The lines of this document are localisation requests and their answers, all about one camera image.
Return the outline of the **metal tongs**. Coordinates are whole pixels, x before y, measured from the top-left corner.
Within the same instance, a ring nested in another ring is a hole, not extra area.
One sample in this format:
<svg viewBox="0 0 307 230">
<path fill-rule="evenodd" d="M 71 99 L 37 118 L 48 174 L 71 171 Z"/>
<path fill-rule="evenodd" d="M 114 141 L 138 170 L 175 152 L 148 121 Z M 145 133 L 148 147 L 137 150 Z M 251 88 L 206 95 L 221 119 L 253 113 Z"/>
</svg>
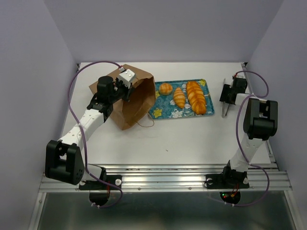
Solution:
<svg viewBox="0 0 307 230">
<path fill-rule="evenodd" d="M 226 117 L 228 108 L 229 108 L 229 104 L 222 102 L 222 118 Z"/>
</svg>

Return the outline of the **long braided fake bread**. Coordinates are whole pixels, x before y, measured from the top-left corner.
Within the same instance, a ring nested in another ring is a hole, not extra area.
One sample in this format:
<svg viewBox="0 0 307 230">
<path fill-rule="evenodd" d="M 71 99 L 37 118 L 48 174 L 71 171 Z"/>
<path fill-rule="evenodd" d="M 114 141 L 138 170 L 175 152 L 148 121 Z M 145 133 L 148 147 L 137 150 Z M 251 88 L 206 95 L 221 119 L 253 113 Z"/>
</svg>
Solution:
<svg viewBox="0 0 307 230">
<path fill-rule="evenodd" d="M 196 81 L 188 81 L 186 90 L 193 112 L 196 115 L 204 115 L 207 111 L 206 100 L 200 85 Z"/>
</svg>

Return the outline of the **brown paper bag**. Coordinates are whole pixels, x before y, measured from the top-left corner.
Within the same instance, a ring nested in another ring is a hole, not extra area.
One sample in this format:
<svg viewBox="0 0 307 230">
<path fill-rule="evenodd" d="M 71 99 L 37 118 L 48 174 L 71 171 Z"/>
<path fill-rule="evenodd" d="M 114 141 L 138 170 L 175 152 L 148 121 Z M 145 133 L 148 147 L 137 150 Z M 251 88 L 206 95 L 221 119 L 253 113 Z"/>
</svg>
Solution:
<svg viewBox="0 0 307 230">
<path fill-rule="evenodd" d="M 136 79 L 132 81 L 134 91 L 128 101 L 120 99 L 113 104 L 113 111 L 109 117 L 121 130 L 126 130 L 149 112 L 156 98 L 155 82 L 151 73 L 127 64 L 123 67 L 135 73 Z"/>
</svg>

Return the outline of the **fake croissant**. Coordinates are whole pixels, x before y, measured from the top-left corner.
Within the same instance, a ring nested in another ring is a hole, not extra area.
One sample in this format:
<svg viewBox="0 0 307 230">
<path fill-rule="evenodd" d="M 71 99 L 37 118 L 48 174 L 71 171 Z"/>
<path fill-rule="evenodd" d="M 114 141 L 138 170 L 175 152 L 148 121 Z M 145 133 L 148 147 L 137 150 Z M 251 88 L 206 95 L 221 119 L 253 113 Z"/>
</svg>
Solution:
<svg viewBox="0 0 307 230">
<path fill-rule="evenodd" d="M 186 98 L 180 87 L 177 87 L 173 94 L 173 100 L 177 107 L 183 109 L 185 106 Z"/>
</svg>

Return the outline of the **round fake bread roll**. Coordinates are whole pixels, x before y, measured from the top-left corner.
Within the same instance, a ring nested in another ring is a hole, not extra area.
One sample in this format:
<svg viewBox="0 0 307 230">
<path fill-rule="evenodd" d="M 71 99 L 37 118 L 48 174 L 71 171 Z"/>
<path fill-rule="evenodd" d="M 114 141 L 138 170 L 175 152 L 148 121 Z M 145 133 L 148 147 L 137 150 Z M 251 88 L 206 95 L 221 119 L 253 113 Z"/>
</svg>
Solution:
<svg viewBox="0 0 307 230">
<path fill-rule="evenodd" d="M 159 86 L 159 93 L 163 96 L 169 95 L 173 91 L 173 87 L 169 83 L 162 83 Z"/>
</svg>

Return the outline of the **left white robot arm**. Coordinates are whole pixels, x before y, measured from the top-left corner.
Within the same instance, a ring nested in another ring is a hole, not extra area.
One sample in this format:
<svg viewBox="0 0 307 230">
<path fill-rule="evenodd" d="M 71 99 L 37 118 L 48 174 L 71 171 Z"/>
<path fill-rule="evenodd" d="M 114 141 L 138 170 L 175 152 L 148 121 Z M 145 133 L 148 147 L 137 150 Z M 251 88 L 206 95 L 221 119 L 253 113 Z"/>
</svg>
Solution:
<svg viewBox="0 0 307 230">
<path fill-rule="evenodd" d="M 97 189 L 106 185 L 106 171 L 96 166 L 98 172 L 89 173 L 86 142 L 110 117 L 113 105 L 119 100 L 128 101 L 134 91 L 135 73 L 129 69 L 116 79 L 103 76 L 98 79 L 97 92 L 93 95 L 81 119 L 59 140 L 51 140 L 46 147 L 45 175 L 47 178 L 77 185 L 90 181 Z"/>
</svg>

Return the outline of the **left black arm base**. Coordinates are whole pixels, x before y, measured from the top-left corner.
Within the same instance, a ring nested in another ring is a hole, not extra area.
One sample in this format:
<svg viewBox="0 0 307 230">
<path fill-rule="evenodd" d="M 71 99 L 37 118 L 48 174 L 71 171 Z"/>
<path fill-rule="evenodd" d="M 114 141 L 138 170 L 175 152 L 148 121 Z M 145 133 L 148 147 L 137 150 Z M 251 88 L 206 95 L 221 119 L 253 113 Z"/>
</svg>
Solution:
<svg viewBox="0 0 307 230">
<path fill-rule="evenodd" d="M 114 186 L 121 188 L 122 185 L 122 175 L 119 174 L 108 174 L 105 167 L 99 167 L 90 165 L 90 173 L 104 183 L 99 182 L 87 172 L 84 172 L 84 175 L 79 182 L 79 190 L 81 191 L 90 191 L 90 190 L 101 190 L 101 191 L 110 191 L 117 190 Z"/>
</svg>

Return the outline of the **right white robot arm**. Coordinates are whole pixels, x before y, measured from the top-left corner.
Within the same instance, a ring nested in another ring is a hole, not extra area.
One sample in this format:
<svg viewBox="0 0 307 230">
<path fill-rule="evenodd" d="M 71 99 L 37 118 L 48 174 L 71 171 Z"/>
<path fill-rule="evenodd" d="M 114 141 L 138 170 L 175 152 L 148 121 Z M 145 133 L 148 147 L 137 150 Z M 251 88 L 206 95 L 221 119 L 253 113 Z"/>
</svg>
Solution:
<svg viewBox="0 0 307 230">
<path fill-rule="evenodd" d="M 238 150 L 221 174 L 221 183 L 226 187 L 245 180 L 258 148 L 273 137 L 278 128 L 278 102 L 247 94 L 247 86 L 245 78 L 234 78 L 231 84 L 224 81 L 219 99 L 223 118 L 230 105 L 240 106 L 236 118 Z"/>
</svg>

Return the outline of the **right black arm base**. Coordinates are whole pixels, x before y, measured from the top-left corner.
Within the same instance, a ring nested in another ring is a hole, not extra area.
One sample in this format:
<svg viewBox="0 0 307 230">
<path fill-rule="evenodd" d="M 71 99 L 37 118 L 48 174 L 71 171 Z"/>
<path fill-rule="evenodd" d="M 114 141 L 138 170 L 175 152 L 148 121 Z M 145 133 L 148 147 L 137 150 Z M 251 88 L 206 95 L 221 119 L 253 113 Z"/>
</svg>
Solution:
<svg viewBox="0 0 307 230">
<path fill-rule="evenodd" d="M 204 184 L 208 189 L 248 189 L 247 172 L 237 172 L 225 166 L 221 173 L 205 175 Z"/>
</svg>

